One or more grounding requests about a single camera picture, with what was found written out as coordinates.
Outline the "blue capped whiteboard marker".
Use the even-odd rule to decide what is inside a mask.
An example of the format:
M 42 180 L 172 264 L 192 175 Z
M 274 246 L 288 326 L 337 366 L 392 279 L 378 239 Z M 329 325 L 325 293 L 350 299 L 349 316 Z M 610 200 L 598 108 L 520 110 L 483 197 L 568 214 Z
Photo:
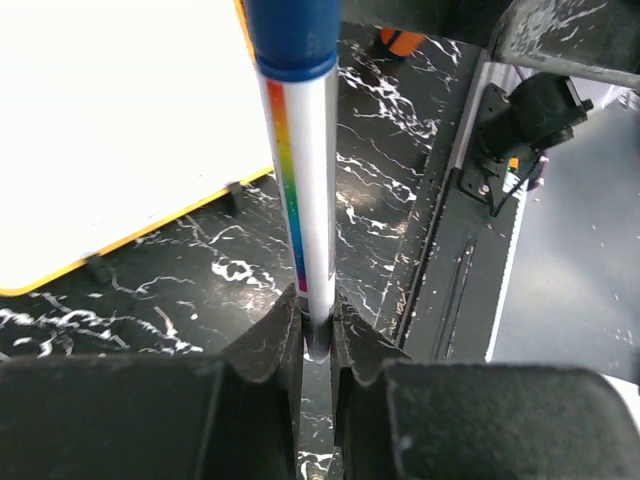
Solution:
M 330 352 L 336 294 L 338 1 L 245 1 L 311 359 Z

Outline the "yellow framed whiteboard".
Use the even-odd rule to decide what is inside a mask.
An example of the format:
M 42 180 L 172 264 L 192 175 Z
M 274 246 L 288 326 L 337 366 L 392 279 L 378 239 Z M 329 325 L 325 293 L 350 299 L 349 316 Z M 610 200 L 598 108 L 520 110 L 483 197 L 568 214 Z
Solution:
M 3 295 L 271 168 L 235 2 L 2 3 Z

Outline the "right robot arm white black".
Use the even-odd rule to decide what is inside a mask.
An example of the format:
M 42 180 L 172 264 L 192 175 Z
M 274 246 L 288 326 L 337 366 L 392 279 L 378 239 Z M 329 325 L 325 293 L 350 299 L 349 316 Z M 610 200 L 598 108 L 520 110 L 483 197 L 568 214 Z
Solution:
M 494 60 L 534 70 L 508 96 L 507 111 L 478 129 L 495 158 L 527 146 L 544 151 L 573 136 L 591 101 L 576 78 L 639 87 L 639 4 L 636 1 L 517 1 L 503 15 Z

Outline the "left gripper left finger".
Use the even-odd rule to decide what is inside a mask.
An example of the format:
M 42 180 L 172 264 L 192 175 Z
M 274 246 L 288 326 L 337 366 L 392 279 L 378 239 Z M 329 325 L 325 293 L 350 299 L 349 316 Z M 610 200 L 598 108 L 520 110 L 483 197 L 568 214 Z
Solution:
M 214 355 L 1 368 L 5 479 L 292 479 L 303 339 L 293 287 Z

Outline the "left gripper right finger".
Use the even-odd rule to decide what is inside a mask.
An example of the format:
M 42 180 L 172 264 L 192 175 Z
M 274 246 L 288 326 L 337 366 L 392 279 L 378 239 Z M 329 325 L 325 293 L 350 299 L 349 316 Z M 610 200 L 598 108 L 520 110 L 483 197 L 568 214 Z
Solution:
M 347 479 L 635 479 L 639 432 L 602 375 L 574 366 L 418 362 L 343 293 L 331 387 Z

